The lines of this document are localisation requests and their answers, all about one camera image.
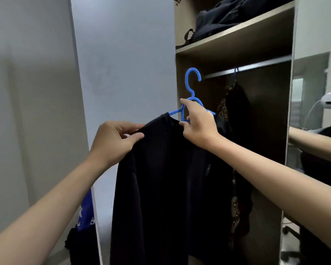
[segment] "forearm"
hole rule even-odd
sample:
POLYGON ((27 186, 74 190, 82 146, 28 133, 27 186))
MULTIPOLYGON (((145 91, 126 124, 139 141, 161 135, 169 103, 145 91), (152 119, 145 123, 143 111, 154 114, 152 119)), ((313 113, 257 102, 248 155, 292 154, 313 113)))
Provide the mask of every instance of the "forearm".
POLYGON ((91 161, 83 162, 4 230, 0 265, 42 264, 102 172, 91 161))
POLYGON ((217 136, 208 150, 331 248, 331 187, 217 136))
POLYGON ((308 153, 331 161, 331 138, 309 133, 297 128, 289 128, 289 142, 308 153))

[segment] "mirror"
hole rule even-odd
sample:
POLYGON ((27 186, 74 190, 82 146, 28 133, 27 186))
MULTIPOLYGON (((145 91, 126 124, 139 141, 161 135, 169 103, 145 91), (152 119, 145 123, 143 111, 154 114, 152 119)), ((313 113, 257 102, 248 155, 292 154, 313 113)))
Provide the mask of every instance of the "mirror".
MULTIPOLYGON (((289 126, 331 137, 331 95, 321 102, 331 93, 331 0, 296 1, 289 126)), ((327 157, 288 142, 286 165, 331 186, 327 157)), ((281 231, 281 264, 331 264, 331 249, 285 213, 281 231)))

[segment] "hand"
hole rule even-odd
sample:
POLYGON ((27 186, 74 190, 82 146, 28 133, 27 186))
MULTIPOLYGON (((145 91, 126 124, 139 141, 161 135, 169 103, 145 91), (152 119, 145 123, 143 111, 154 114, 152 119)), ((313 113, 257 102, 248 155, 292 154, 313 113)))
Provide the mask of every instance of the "hand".
POLYGON ((131 151, 134 144, 144 137, 143 133, 135 133, 144 125, 126 121, 106 121, 98 128, 87 159, 101 165, 104 171, 116 165, 131 151))
POLYGON ((180 102, 189 110, 187 119, 190 123, 179 123, 184 127, 184 137, 196 146, 209 150, 210 142, 219 136, 212 113, 195 101, 181 98, 180 102))

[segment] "white cable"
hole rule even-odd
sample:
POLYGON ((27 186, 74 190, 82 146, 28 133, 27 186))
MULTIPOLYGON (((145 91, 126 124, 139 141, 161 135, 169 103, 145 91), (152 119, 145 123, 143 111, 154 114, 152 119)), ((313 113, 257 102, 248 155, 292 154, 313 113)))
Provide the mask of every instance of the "white cable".
POLYGON ((316 104, 319 103, 319 102, 320 102, 320 100, 318 100, 318 101, 317 101, 317 102, 311 107, 310 111, 309 111, 308 114, 306 115, 306 117, 305 117, 305 121, 304 121, 304 125, 303 125, 303 127, 302 127, 302 130, 305 129, 305 124, 306 124, 306 121, 308 120, 309 114, 311 113, 311 111, 313 110, 313 108, 316 106, 316 104))

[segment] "blue fabric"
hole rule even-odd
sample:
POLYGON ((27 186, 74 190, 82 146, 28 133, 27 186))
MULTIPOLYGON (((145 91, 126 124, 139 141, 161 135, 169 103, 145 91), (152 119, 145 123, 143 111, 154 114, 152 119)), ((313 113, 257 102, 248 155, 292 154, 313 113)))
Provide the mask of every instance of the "blue fabric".
POLYGON ((89 226, 95 223, 95 214, 93 211, 93 202, 92 202, 92 191, 88 191, 84 199, 82 200, 80 207, 80 217, 77 223, 77 230, 81 231, 87 229, 89 226))

